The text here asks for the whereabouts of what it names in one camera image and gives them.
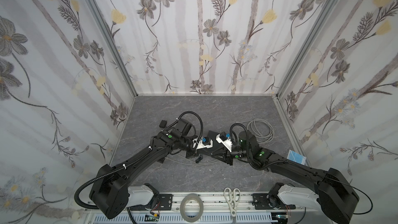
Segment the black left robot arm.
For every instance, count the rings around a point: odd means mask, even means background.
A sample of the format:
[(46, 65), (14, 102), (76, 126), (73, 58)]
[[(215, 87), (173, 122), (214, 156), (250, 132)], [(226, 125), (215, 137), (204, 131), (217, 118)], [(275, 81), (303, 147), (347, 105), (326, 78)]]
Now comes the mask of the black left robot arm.
[[(198, 119), (198, 135), (188, 136), (192, 124), (183, 119), (187, 114)], [(95, 178), (76, 190), (75, 202), (84, 209), (99, 209), (108, 219), (115, 218), (127, 208), (129, 198), (132, 197), (128, 193), (131, 183), (152, 164), (170, 155), (173, 150), (191, 151), (196, 148), (193, 139), (201, 139), (203, 130), (203, 121), (197, 113), (183, 112), (173, 123), (153, 136), (146, 148), (114, 167), (108, 164), (101, 167)]]

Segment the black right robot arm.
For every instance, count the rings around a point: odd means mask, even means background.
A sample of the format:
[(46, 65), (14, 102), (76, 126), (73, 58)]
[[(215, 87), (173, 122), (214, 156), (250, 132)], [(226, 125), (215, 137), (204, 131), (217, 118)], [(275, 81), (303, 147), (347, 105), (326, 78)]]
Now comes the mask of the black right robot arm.
[(287, 177), (303, 185), (304, 190), (315, 194), (314, 202), (303, 205), (323, 213), (337, 224), (348, 224), (360, 200), (359, 189), (352, 187), (343, 174), (333, 168), (319, 170), (282, 157), (276, 152), (259, 146), (256, 137), (247, 129), (240, 134), (233, 130), (216, 135), (216, 141), (224, 146), (225, 163), (232, 165), (235, 159), (246, 162), (258, 171), (269, 171)]

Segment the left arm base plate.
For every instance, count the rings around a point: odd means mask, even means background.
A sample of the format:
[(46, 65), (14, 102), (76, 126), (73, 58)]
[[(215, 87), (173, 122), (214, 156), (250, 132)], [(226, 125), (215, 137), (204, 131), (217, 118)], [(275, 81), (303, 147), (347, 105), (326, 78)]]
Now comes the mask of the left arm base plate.
[(149, 204), (138, 207), (131, 207), (138, 211), (170, 211), (172, 209), (173, 194), (160, 194), (154, 196)]

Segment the black power adapter with cable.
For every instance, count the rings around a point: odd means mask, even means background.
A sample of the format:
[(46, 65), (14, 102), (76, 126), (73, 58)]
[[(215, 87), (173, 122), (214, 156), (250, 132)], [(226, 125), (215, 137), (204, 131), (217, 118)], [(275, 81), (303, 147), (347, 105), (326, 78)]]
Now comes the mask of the black power adapter with cable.
[(161, 120), (161, 122), (160, 122), (160, 124), (159, 124), (159, 127), (161, 128), (161, 129), (167, 129), (168, 127), (169, 127), (169, 125), (168, 125), (168, 121), (167, 120)]

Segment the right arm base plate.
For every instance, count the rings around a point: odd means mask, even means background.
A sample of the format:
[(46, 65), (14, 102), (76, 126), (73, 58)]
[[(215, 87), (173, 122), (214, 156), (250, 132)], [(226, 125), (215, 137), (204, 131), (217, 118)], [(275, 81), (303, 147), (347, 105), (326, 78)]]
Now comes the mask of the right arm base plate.
[(266, 193), (263, 194), (252, 194), (253, 202), (252, 205), (255, 210), (292, 210), (296, 209), (295, 205), (284, 204), (277, 196), (269, 196)]

